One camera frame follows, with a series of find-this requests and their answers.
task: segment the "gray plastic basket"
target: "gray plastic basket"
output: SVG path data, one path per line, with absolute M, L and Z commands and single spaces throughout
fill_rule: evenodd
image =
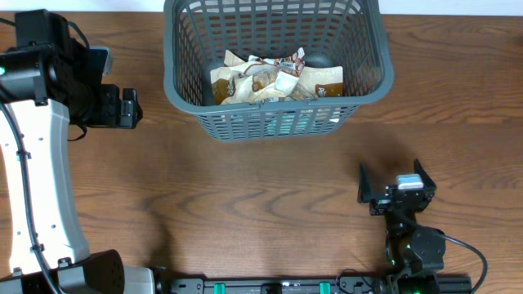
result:
M 167 97 L 218 140 L 330 133 L 394 82 L 378 0 L 167 0 L 164 15 Z M 343 67 L 344 97 L 216 105 L 210 71 L 226 49 L 246 60 L 299 47 L 306 66 Z

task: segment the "mesh side of basket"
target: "mesh side of basket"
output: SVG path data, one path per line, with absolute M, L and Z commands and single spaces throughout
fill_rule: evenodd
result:
M 358 105 L 268 111 L 241 114 L 199 115 L 205 131 L 218 140 L 320 135 L 336 131 Z
M 365 96 L 382 81 L 367 0 L 194 0 L 176 17 L 176 82 L 179 96 L 202 105 L 203 69 L 225 51 L 288 56 L 332 56 L 344 69 L 344 96 Z

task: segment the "basket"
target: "basket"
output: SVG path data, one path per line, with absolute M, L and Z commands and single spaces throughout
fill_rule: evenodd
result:
M 218 140 L 327 134 L 394 82 L 378 0 L 167 0 L 164 15 L 167 97 Z M 246 60 L 299 47 L 306 66 L 343 67 L 344 97 L 216 105 L 210 71 L 227 49 Z

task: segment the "wood grain surface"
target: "wood grain surface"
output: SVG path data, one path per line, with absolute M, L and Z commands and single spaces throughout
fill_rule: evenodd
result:
M 105 82 L 135 87 L 145 116 L 134 131 L 93 129 L 69 143 L 92 252 L 114 248 L 126 265 L 209 278 L 374 272 L 390 266 L 385 225 L 356 203 L 358 164 L 392 182 L 420 158 L 438 190 L 418 220 L 484 252 L 479 293 L 523 292 L 522 18 L 385 16 L 396 67 L 386 99 L 332 135 L 224 144 L 163 93 L 162 14 L 64 16 L 111 48 Z M 14 30 L 0 26 L 0 49 L 13 44 Z M 11 211 L 0 179 L 7 275 Z M 448 244 L 445 273 L 475 282 L 481 262 Z

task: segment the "white wall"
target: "white wall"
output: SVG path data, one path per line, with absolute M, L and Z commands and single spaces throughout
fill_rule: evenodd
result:
M 379 0 L 382 13 L 523 16 L 523 0 Z M 0 0 L 0 11 L 162 11 L 163 0 Z

